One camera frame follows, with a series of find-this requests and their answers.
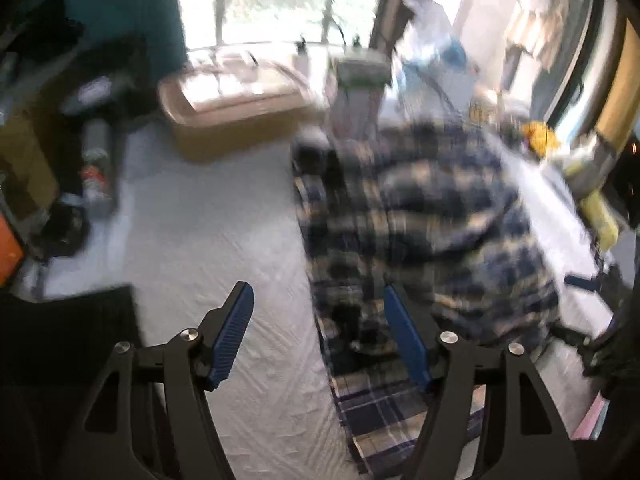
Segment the spray can bottle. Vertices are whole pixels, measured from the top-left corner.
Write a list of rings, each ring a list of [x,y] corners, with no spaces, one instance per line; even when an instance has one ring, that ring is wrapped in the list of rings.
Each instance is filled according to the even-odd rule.
[[[113,143],[110,125],[101,118],[85,123],[81,137],[80,177],[91,220],[104,220],[116,208]]]

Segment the black cloth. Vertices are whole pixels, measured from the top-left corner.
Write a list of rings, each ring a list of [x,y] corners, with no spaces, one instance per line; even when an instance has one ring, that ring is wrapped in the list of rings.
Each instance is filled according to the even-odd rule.
[[[1,477],[56,479],[116,342],[141,344],[130,285],[30,302],[1,295]]]

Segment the orange lit monitor screen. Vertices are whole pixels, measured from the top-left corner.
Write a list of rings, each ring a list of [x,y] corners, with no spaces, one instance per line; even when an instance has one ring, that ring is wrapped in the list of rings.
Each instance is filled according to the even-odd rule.
[[[10,287],[25,260],[25,247],[4,214],[0,216],[0,287]]]

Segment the green white carton box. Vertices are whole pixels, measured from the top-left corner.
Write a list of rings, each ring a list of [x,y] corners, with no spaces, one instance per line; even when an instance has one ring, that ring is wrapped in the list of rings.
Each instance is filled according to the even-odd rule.
[[[324,87],[329,133],[337,139],[372,138],[391,79],[390,58],[380,51],[352,48],[331,55]]]

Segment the navy plaid pants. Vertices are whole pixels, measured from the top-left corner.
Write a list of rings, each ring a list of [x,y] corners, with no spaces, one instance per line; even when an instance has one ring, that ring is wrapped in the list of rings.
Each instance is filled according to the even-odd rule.
[[[396,477],[430,400],[390,334],[386,285],[444,330],[539,356],[560,315],[555,281],[518,188],[477,126],[422,122],[371,140],[311,129],[294,139],[291,160],[338,420],[363,477]]]

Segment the yellow curtain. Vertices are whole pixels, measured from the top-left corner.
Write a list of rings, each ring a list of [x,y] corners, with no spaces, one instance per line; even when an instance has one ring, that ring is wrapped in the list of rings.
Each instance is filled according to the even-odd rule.
[[[640,40],[626,21],[625,40],[610,92],[596,123],[602,139],[619,155],[627,144],[639,114]]]

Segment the cardboard box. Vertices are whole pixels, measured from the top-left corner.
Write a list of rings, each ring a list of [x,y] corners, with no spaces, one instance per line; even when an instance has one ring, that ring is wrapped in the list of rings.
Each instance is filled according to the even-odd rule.
[[[240,56],[180,70],[158,84],[157,95],[177,151],[191,162],[287,138],[321,115],[298,70]]]

